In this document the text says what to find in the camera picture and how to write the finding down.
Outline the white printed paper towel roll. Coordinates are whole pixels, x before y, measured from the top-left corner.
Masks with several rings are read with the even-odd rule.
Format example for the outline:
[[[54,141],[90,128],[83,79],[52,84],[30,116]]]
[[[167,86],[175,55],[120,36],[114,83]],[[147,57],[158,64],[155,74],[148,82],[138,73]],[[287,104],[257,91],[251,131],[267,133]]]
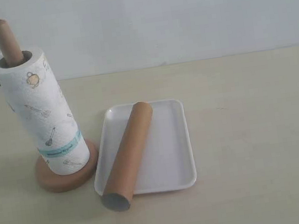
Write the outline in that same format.
[[[83,135],[43,50],[23,54],[28,60],[17,67],[8,67],[0,55],[0,89],[49,169],[76,173],[90,157]]]

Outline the white rectangular tray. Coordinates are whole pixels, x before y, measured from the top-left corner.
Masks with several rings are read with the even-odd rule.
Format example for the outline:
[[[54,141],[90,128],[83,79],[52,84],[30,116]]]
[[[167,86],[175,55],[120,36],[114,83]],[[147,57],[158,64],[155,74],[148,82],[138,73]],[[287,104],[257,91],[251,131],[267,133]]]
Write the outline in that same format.
[[[134,193],[177,191],[196,182],[196,167],[183,104],[175,99],[155,100],[146,148]],[[103,194],[132,104],[116,105],[104,115],[94,189]]]

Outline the brown cardboard tube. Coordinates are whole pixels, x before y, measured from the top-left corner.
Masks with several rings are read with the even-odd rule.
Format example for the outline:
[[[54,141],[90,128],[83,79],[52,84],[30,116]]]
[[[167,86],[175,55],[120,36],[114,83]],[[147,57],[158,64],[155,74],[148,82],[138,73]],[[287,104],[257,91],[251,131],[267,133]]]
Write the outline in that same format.
[[[152,114],[146,102],[133,105],[102,195],[109,210],[123,212],[131,206]]]

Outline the wooden paper towel holder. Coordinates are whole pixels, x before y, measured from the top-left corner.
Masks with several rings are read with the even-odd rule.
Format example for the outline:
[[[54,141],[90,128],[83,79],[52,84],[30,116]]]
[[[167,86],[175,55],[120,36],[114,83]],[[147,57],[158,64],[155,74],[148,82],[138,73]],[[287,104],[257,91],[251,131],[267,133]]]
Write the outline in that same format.
[[[20,66],[28,60],[23,53],[29,49],[22,50],[20,48],[8,22],[4,19],[0,19],[0,50],[0,55],[4,57],[5,64],[8,67]],[[39,154],[35,165],[35,176],[41,187],[45,190],[58,193],[78,188],[91,178],[97,166],[98,150],[91,140],[84,138],[84,141],[90,151],[90,157],[87,164],[73,174],[55,174]]]

